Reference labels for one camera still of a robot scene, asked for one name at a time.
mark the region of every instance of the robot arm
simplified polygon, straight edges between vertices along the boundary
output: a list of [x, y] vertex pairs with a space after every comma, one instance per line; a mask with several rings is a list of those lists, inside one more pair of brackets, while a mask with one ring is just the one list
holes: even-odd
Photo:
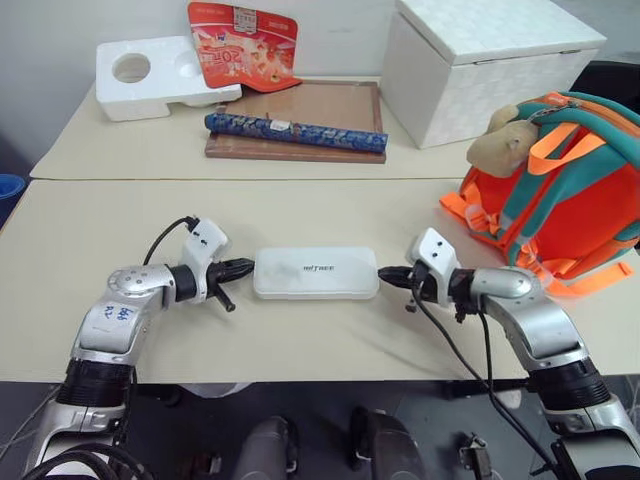
[[[216, 296], [227, 311], [235, 305], [221, 283], [253, 270], [253, 262], [221, 262], [227, 236], [201, 220], [184, 245], [182, 264], [132, 266], [111, 274], [103, 296], [90, 308], [71, 351], [66, 378], [45, 409], [26, 471], [86, 442], [111, 445], [126, 417], [133, 369], [152, 320], [172, 305]], [[78, 462], [56, 474], [92, 474]]]
[[640, 437], [611, 394], [571, 319], [544, 294], [536, 276], [516, 268], [465, 270], [453, 247], [428, 229], [408, 253], [413, 269], [387, 267], [380, 277], [423, 300], [455, 305], [456, 318], [486, 313], [505, 331], [538, 393], [552, 446], [567, 479], [640, 478]]

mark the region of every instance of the white wall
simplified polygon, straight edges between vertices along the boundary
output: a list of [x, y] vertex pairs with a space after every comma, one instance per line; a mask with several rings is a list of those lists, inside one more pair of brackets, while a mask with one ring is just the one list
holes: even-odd
[[[609, 37], [600, 57], [639, 61], [640, 0], [555, 1]], [[381, 69], [393, 0], [225, 3], [295, 18], [299, 74]], [[186, 0], [0, 1], [0, 137], [34, 164], [93, 82], [96, 45], [188, 32]]]

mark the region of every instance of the white table surface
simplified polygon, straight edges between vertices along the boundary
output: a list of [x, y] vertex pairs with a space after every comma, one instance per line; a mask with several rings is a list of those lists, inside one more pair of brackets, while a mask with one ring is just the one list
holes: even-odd
[[[382, 101], [382, 123], [389, 134], [383, 165], [207, 158], [204, 147], [209, 131], [204, 116], [211, 108], [180, 104], [170, 108], [171, 115], [164, 118], [111, 122], [92, 87], [31, 176], [58, 180], [461, 178], [469, 170], [465, 156], [471, 141], [418, 150]], [[487, 123], [491, 113], [487, 112]]]
[[[139, 264], [174, 219], [217, 222], [234, 246], [228, 258], [267, 246], [370, 246], [380, 266], [405, 264], [414, 237], [434, 226], [463, 265], [496, 266], [497, 253], [472, 240], [438, 206], [454, 180], [370, 181], [34, 181], [0, 234], [0, 380], [57, 381], [78, 326], [118, 267]], [[179, 260], [184, 231], [155, 261]], [[636, 270], [640, 259], [625, 258]], [[604, 374], [640, 373], [638, 277], [567, 312]], [[455, 379], [465, 377], [436, 329], [404, 309], [389, 285], [369, 301], [266, 301], [246, 278], [227, 287], [238, 308], [215, 301], [158, 317], [139, 362], [144, 382]], [[437, 312], [471, 363], [484, 369], [482, 331]], [[519, 377], [492, 322], [498, 377]]]

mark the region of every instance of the blue patterned tube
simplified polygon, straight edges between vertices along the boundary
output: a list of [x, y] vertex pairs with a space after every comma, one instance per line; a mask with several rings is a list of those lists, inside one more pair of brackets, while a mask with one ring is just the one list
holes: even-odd
[[212, 133], [266, 138], [281, 142], [305, 143], [325, 147], [382, 153], [389, 135], [360, 130], [306, 125], [304, 123], [246, 117], [229, 113], [212, 113], [204, 117], [205, 126]]

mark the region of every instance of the plush toy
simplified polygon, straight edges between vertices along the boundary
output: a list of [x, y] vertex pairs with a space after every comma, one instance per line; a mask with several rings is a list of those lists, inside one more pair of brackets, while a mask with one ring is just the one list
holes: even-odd
[[467, 161], [494, 177], [510, 177], [526, 162], [529, 149], [538, 141], [538, 127], [528, 120], [510, 121], [517, 116], [515, 105], [497, 110], [487, 132], [469, 147]]

